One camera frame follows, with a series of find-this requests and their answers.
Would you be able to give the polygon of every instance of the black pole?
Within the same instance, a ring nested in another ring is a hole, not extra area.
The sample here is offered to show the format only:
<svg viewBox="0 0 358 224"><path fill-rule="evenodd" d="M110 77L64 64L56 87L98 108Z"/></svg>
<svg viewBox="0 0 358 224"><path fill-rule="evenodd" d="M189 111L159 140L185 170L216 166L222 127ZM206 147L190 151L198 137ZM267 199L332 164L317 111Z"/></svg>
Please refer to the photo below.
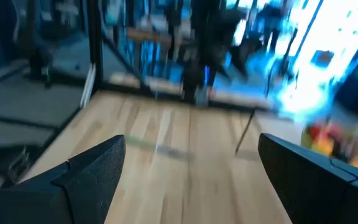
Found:
<svg viewBox="0 0 358 224"><path fill-rule="evenodd" d="M149 10L149 15L152 14L152 9L153 9L153 0L149 0L149 3L148 3L148 10Z"/></svg>
<svg viewBox="0 0 358 224"><path fill-rule="evenodd" d="M241 134L241 138L240 138L240 141L239 143L237 144L237 147L236 147L236 154L237 152L239 152L240 150L240 147L241 147L241 144L242 144L242 141L244 140L244 137L246 136L247 132L248 132L248 129L249 129L249 126L251 125L251 121L252 121L252 118L254 118L255 116L255 111L256 109L253 109L249 118L248 118L248 122L247 122L247 125L246 125L246 128L244 128L242 134Z"/></svg>
<svg viewBox="0 0 358 224"><path fill-rule="evenodd" d="M310 23L309 23L309 25L308 25L308 28L306 29L306 32L305 32L305 34L304 34L303 37L302 37L301 44L299 45L298 50L296 51L296 54L295 54L295 57L294 57L294 60L293 60L294 63L295 63L295 61L296 61L296 60L298 59L298 57L299 57L299 54L300 54L301 49L302 49L302 46L303 46L303 44L305 43L306 37L308 36L308 34L309 34L309 32L310 32L310 29L311 29L311 26L312 26L313 23L314 23L314 20L316 20L317 14L318 14L318 12L320 11L320 8L321 8L321 5L323 4L323 2L324 2L324 0L320 0L320 2L319 2L318 5L317 5L316 10L314 11L313 17L312 17L311 20L310 20Z"/></svg>
<svg viewBox="0 0 358 224"><path fill-rule="evenodd" d="M91 63L95 65L96 73L92 88L94 95L103 84L103 56L100 1L86 0L89 28L89 51Z"/></svg>
<svg viewBox="0 0 358 224"><path fill-rule="evenodd" d="M135 26L135 0L125 1L125 22L129 27Z"/></svg>
<svg viewBox="0 0 358 224"><path fill-rule="evenodd" d="M251 15L251 13L257 10L257 6L258 6L258 0L252 0L252 5L251 5L251 8L249 9L248 16L247 16L248 21L249 21L249 17ZM251 30L252 24L250 22L247 22L246 29L244 30L244 34L242 35L242 40L241 40L240 45L243 45L247 41L247 38L248 38L247 35L248 35L248 32L250 32L250 30Z"/></svg>
<svg viewBox="0 0 358 224"><path fill-rule="evenodd" d="M295 40L297 33L298 33L298 28L295 28L295 30L291 36L290 42L288 43L287 50L285 51L284 57L281 61L278 74L281 75L282 77L284 77L288 71L288 56L290 55L291 46L292 46L293 41Z"/></svg>
<svg viewBox="0 0 358 224"><path fill-rule="evenodd" d="M109 48L109 50L117 57L117 59L123 64L125 69L133 74L139 81L141 86L146 86L144 83L144 77L138 72L137 69L135 69L132 65L130 65L124 56L120 53L120 51L117 49L117 47L111 42L111 40L107 37L105 33L102 34L102 40L103 43L106 44L106 47Z"/></svg>
<svg viewBox="0 0 358 224"><path fill-rule="evenodd" d="M240 0L236 0L236 3L234 5L234 9L237 9L239 7L240 4Z"/></svg>
<svg viewBox="0 0 358 224"><path fill-rule="evenodd" d="M80 16L81 16L81 30L88 34L88 25L86 21L88 21L88 13L86 12L86 0L80 0Z"/></svg>

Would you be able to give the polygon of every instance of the wooden floor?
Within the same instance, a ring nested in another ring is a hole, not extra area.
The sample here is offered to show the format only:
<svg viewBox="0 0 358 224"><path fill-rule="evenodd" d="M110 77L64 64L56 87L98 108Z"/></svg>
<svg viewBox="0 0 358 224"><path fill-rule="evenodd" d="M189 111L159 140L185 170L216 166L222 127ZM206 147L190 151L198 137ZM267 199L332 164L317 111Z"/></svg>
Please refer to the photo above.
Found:
<svg viewBox="0 0 358 224"><path fill-rule="evenodd" d="M265 129L259 122L234 155L247 119L233 111L99 92L25 179L125 134L124 169L105 223L291 223L257 153ZM294 138L285 125L276 131Z"/></svg>

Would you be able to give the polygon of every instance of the light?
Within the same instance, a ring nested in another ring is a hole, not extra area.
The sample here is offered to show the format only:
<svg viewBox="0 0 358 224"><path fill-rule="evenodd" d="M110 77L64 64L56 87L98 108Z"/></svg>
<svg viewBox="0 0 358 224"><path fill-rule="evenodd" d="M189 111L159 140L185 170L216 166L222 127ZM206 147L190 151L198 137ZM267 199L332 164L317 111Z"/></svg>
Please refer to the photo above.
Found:
<svg viewBox="0 0 358 224"><path fill-rule="evenodd" d="M245 19L240 20L237 24L236 31L234 33L234 43L236 46L241 44L242 37L244 36L244 32L246 30L247 21Z"/></svg>
<svg viewBox="0 0 358 224"><path fill-rule="evenodd" d="M309 114L320 110L329 102L329 93L319 88L316 82L289 84L278 94L281 111L294 114Z"/></svg>

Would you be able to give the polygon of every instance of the colorful object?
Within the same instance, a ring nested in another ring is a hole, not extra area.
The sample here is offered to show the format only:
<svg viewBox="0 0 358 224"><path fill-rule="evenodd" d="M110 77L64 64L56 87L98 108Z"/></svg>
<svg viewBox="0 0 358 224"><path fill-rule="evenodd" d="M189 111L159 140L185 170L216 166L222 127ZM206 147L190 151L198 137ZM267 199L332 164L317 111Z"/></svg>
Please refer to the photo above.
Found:
<svg viewBox="0 0 358 224"><path fill-rule="evenodd" d="M337 124L328 122L307 126L302 132L301 145L358 167L358 135Z"/></svg>

